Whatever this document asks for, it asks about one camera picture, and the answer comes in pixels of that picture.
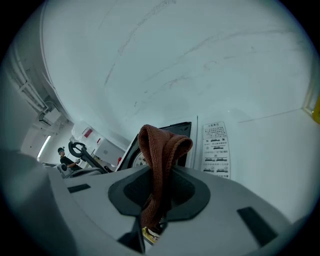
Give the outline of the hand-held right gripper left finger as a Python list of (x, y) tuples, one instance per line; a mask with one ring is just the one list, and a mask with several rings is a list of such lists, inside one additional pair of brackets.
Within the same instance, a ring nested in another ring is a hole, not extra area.
[(130, 232), (135, 217), (119, 213), (108, 197), (109, 187), (137, 171), (130, 168), (109, 174), (63, 179), (48, 169), (56, 205), (68, 227), (77, 256), (138, 256), (139, 252), (119, 243)]

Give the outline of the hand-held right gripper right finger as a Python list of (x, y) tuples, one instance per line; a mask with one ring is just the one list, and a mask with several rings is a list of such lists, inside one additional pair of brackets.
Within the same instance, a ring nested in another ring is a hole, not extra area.
[(242, 256), (260, 248), (239, 209), (253, 208), (280, 235), (291, 225), (275, 207), (236, 181), (178, 166), (204, 182), (210, 191), (206, 207), (193, 219), (168, 223), (149, 250), (151, 256)]

